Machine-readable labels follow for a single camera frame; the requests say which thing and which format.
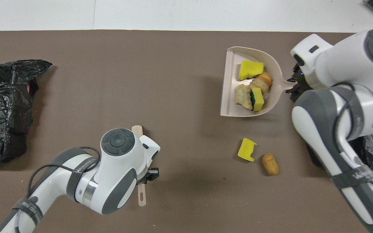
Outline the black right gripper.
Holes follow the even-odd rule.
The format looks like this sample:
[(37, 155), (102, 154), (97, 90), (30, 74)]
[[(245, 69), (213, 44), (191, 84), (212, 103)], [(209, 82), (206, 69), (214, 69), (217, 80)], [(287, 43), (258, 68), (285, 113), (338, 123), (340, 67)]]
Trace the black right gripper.
[(296, 102), (302, 93), (308, 90), (308, 84), (305, 80), (305, 76), (298, 64), (296, 64), (293, 68), (293, 75), (287, 81), (297, 83), (291, 89), (286, 90), (286, 94), (290, 95), (290, 100), (292, 102)]

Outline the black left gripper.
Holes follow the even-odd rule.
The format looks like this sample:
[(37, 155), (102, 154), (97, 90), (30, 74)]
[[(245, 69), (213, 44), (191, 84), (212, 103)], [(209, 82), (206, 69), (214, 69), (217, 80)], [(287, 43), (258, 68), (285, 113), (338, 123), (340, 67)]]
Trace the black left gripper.
[(147, 184), (149, 181), (154, 181), (159, 177), (159, 168), (150, 168), (146, 174), (137, 181), (137, 184)]

